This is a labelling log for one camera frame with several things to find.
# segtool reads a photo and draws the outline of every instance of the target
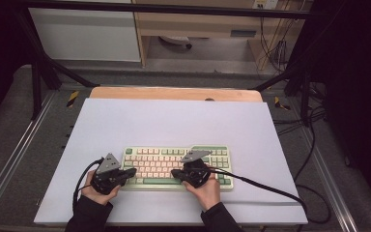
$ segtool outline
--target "keyboard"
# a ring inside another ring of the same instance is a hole
[[[122,168],[135,167],[137,172],[128,179],[122,189],[127,190],[185,190],[179,179],[171,175],[172,169],[183,169],[182,157],[188,151],[211,151],[201,160],[212,167],[231,172],[230,152],[227,146],[198,145],[191,148],[181,147],[127,147],[123,153]],[[220,190],[231,190],[233,178],[215,174]]]

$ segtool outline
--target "hand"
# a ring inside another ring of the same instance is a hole
[[[84,186],[89,186],[89,187],[82,189],[82,195],[86,196],[87,198],[101,205],[106,205],[110,199],[117,196],[117,192],[119,191],[121,186],[115,187],[113,190],[110,191],[108,195],[103,195],[97,192],[92,186],[90,186],[90,182],[92,181],[94,174],[95,174],[95,170],[92,170],[87,173],[86,183]]]
[[[194,194],[204,211],[208,211],[212,206],[220,201],[219,197],[219,182],[212,173],[209,180],[202,187],[195,188],[189,182],[183,181],[185,189]]]

